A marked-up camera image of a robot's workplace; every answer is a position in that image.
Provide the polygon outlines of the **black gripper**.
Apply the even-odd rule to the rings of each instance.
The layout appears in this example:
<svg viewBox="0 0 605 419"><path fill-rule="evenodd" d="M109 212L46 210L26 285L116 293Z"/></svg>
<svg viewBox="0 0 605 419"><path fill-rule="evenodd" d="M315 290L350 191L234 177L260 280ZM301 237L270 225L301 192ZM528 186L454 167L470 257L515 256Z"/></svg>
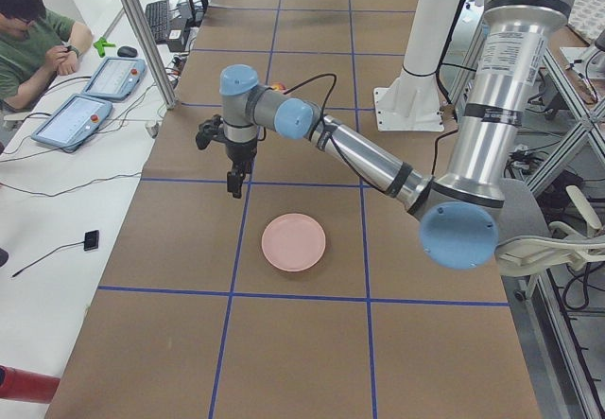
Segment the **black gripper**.
<svg viewBox="0 0 605 419"><path fill-rule="evenodd" d="M249 173L257 154L257 141L246 143L226 141L226 153L232 162L232 170L227 173L227 190L234 198L242 197L242 185Z"/></svg>

